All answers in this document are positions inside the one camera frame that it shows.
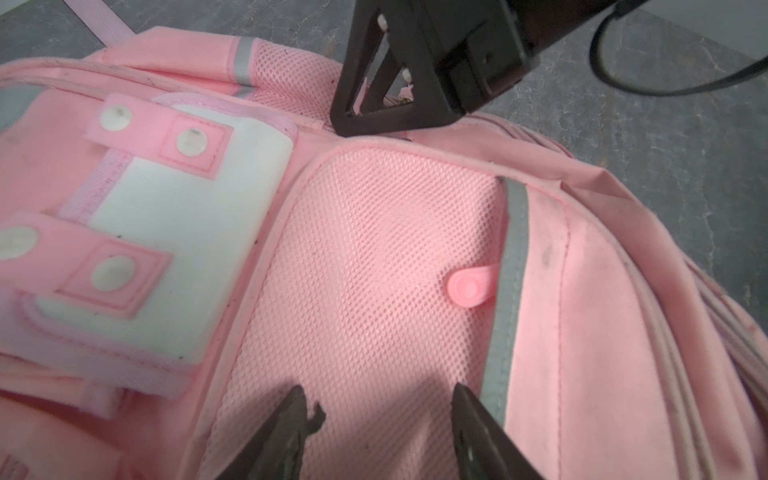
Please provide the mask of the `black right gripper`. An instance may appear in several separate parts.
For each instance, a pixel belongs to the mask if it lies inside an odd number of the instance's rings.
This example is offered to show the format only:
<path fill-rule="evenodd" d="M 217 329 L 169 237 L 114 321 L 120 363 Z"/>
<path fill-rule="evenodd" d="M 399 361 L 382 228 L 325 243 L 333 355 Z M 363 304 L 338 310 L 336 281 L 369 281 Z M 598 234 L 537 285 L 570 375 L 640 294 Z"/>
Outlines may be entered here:
<path fill-rule="evenodd" d="M 343 137 L 452 124 L 613 1 L 357 1 L 330 108 Z"/>

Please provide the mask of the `pink student backpack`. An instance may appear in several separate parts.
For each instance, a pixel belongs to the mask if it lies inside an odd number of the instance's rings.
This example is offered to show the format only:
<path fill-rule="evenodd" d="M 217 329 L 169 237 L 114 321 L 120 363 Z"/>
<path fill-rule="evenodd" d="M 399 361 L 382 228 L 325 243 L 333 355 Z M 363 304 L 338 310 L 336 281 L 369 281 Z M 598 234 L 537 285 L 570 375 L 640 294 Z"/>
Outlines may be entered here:
<path fill-rule="evenodd" d="M 294 385 L 299 479 L 763 479 L 767 337 L 608 171 L 495 116 L 346 138 L 343 65 L 132 32 L 1 68 L 1 475 L 217 479 Z"/>

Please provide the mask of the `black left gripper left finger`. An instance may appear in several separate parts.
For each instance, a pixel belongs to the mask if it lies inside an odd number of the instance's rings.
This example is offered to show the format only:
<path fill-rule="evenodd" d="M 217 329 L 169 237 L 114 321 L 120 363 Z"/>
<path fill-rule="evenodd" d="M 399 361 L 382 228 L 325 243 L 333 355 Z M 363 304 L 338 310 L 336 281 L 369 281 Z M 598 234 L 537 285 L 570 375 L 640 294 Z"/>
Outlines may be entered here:
<path fill-rule="evenodd" d="M 325 419 L 319 403 L 309 415 L 304 389 L 292 386 L 217 479 L 299 479 L 306 441 L 322 428 Z"/>

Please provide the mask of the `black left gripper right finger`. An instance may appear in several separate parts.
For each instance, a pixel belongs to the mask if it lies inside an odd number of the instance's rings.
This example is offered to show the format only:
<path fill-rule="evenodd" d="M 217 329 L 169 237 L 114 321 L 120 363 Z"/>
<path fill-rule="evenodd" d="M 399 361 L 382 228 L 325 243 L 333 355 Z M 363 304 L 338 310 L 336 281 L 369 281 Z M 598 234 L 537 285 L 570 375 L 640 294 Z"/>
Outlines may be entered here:
<path fill-rule="evenodd" d="M 451 408 L 460 479 L 543 479 L 469 387 L 455 385 Z"/>

